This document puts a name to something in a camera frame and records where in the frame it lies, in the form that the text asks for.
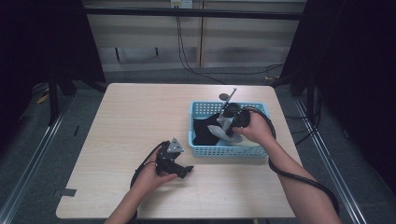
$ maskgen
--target black cloth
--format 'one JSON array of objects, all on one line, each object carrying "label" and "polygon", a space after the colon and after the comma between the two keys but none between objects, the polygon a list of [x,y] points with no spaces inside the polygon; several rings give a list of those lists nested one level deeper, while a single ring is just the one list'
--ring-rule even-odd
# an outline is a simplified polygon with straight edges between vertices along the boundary
[{"label": "black cloth", "polygon": [[218,143],[220,139],[213,135],[207,128],[208,125],[216,125],[220,127],[220,124],[217,122],[218,117],[219,113],[214,114],[207,119],[193,120],[193,128],[196,136],[192,140],[192,143],[195,146],[215,146]]}]

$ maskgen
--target person's hand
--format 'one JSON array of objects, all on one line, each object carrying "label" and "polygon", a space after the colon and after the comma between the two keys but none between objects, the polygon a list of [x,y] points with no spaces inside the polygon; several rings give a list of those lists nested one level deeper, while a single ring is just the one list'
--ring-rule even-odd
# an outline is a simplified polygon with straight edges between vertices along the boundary
[{"label": "person's hand", "polygon": [[265,144],[268,141],[273,141],[275,138],[272,136],[271,129],[267,122],[258,113],[250,111],[250,123],[246,128],[234,127],[235,133],[244,135],[248,140]]},{"label": "person's hand", "polygon": [[155,161],[157,159],[157,154],[160,149],[161,147],[158,147],[156,151],[150,156],[150,158],[148,158],[145,167],[140,172],[139,176],[134,182],[132,189],[139,190],[140,193],[147,195],[154,191],[156,188],[158,188],[160,185],[177,178],[176,174],[168,175],[163,173],[161,175],[157,175]]}]

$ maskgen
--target gray floor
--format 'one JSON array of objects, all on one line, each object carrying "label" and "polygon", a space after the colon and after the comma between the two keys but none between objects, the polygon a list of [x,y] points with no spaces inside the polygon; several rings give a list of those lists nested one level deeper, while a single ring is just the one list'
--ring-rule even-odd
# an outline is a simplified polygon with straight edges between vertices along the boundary
[{"label": "gray floor", "polygon": [[[273,81],[280,74],[281,67],[269,74],[246,75],[265,70],[265,67],[225,67],[206,68],[205,74],[227,84],[265,85]],[[145,71],[112,71],[106,72],[107,82],[147,82],[147,83],[200,83],[219,84],[218,81],[187,72],[185,69],[169,68],[162,70]],[[43,161],[21,201],[19,209],[12,223],[102,223],[103,220],[61,220],[56,217],[55,211],[59,198],[53,197],[56,189],[63,189],[71,175],[78,153],[91,127],[97,108],[103,94],[91,89],[82,83],[76,83],[78,92],[71,100],[71,104],[64,114],[64,119],[54,139],[52,140]],[[41,105],[35,103],[40,96],[34,96],[32,103],[24,113],[19,131],[8,146],[8,151],[0,160],[0,204],[3,206],[9,193],[17,185],[19,177],[27,163],[35,153],[36,147],[47,130],[50,117],[49,101]],[[290,95],[288,86],[276,88],[276,95],[287,116],[290,132],[297,142],[306,136],[304,123],[299,117],[294,97]],[[61,104],[67,98],[61,95]],[[353,140],[344,137],[342,125],[324,105],[318,127],[332,157],[338,166],[343,178],[355,196],[367,223],[395,223],[396,199],[387,189],[375,170],[363,159],[359,148]],[[337,196],[341,204],[341,218],[344,223],[353,223],[349,213],[343,206],[337,189],[335,188],[323,162],[317,152],[315,144],[310,138],[297,146],[304,167],[316,179],[328,186]],[[174,223],[168,221],[145,221],[144,223]],[[294,218],[259,220],[260,223],[297,223]],[[177,223],[194,223],[191,220],[178,220]],[[207,220],[205,223],[252,223],[252,220]]]}]

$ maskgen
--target power outlet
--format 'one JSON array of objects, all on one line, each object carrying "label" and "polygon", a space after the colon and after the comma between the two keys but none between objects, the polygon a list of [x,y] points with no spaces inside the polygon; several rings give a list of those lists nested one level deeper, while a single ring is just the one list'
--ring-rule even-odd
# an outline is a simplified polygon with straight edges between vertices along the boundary
[{"label": "power outlet", "polygon": [[181,0],[181,8],[192,8],[192,0]]},{"label": "power outlet", "polygon": [[171,0],[171,8],[181,8],[181,0]]}]

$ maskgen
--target black cord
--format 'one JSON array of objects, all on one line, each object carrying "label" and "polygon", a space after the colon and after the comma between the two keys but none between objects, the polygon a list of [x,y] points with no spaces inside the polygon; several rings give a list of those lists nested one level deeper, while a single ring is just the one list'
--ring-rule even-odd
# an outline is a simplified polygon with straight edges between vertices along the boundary
[{"label": "black cord", "polygon": [[309,178],[306,178],[304,176],[295,175],[295,174],[291,174],[291,173],[279,170],[276,166],[274,166],[274,164],[271,162],[270,159],[268,160],[268,164],[269,164],[271,170],[273,170],[278,175],[283,175],[283,176],[285,176],[287,178],[294,179],[294,180],[297,180],[297,181],[301,181],[301,182],[303,182],[305,184],[308,184],[310,186],[313,186],[313,187],[315,187],[317,189],[320,189],[323,192],[325,192],[327,194],[327,196],[329,196],[330,200],[332,201],[332,206],[334,207],[334,210],[337,213],[337,215],[340,214],[340,206],[338,204],[337,198],[335,197],[335,195],[332,193],[331,190],[329,190],[325,186],[319,184],[318,182],[316,182],[314,180],[311,180]]},{"label": "black cord", "polygon": [[[255,108],[255,107],[251,107],[251,106],[243,107],[242,110],[253,111],[253,112],[257,112],[258,114],[260,114],[262,116],[262,118],[267,122],[269,128],[271,129],[271,133],[273,134],[273,137],[276,139],[276,131],[275,131],[274,125],[272,124],[271,120],[269,120],[268,117],[262,111],[260,111],[259,109]],[[339,215],[340,207],[339,207],[337,198],[335,197],[335,195],[332,193],[331,190],[329,190],[325,186],[319,184],[318,182],[316,182],[316,181],[314,181],[312,179],[306,178],[306,177],[301,176],[301,175],[295,175],[295,174],[291,174],[291,173],[279,170],[276,166],[274,166],[274,164],[271,162],[270,158],[268,159],[268,164],[269,164],[271,170],[273,170],[278,175],[282,175],[282,176],[285,176],[287,178],[291,178],[291,179],[294,179],[294,180],[297,180],[297,181],[301,181],[301,182],[303,182],[305,184],[308,184],[308,185],[310,185],[312,187],[315,187],[317,189],[322,190],[331,199],[332,206],[334,207],[334,210],[337,213],[337,215]]]},{"label": "black cord", "polygon": [[274,70],[276,68],[278,68],[279,66],[284,65],[283,63],[277,63],[277,64],[271,64],[268,65],[267,68],[263,71],[259,71],[259,72],[253,72],[253,73],[231,73],[231,72],[210,72],[210,73],[198,73],[196,71],[194,71],[188,61],[187,61],[187,56],[186,56],[186,52],[184,50],[184,44],[183,44],[183,38],[182,38],[182,34],[181,34],[181,25],[180,25],[180,17],[177,17],[177,44],[178,44],[178,57],[180,59],[181,64],[183,65],[184,69],[186,69],[188,72],[193,73],[197,76],[201,76],[201,77],[207,77],[210,78],[212,80],[215,80],[221,84],[227,85],[225,82],[216,79],[214,77],[209,77],[206,75],[242,75],[242,76],[250,76],[250,75],[258,75],[258,74],[262,74],[262,73],[266,73],[267,76],[269,77],[269,71]]},{"label": "black cord", "polygon": [[309,119],[308,116],[288,116],[285,115],[285,119],[291,119],[291,120],[296,120],[296,119]]},{"label": "black cord", "polygon": [[317,107],[317,112],[315,113],[315,115],[314,115],[314,117],[315,116],[318,116],[318,121],[315,121],[315,118],[314,118],[314,126],[313,126],[313,128],[309,131],[309,133],[305,136],[305,137],[303,137],[302,139],[300,139],[299,141],[297,141],[294,145],[295,146],[298,146],[300,143],[302,143],[305,139],[307,139],[313,132],[315,132],[315,131],[317,131],[318,130],[318,126],[319,126],[319,124],[320,124],[320,118],[321,118],[321,96],[319,95],[318,96],[318,100],[317,100],[317,105],[318,105],[318,107]]},{"label": "black cord", "polygon": [[290,132],[291,134],[297,134],[297,133],[305,133],[306,129],[300,130],[300,131],[295,131],[295,132]]},{"label": "black cord", "polygon": [[134,185],[134,182],[136,181],[137,177],[139,176],[139,174],[143,170],[143,168],[145,168],[145,166],[147,164],[155,162],[155,161],[151,161],[149,163],[146,163],[146,161],[152,156],[152,154],[154,154],[155,150],[158,147],[160,147],[162,144],[163,143],[160,143],[158,146],[156,146],[154,149],[152,149],[151,152],[148,154],[148,156],[143,160],[143,162],[139,165],[139,167],[134,171],[134,176],[132,177],[130,188]]}]

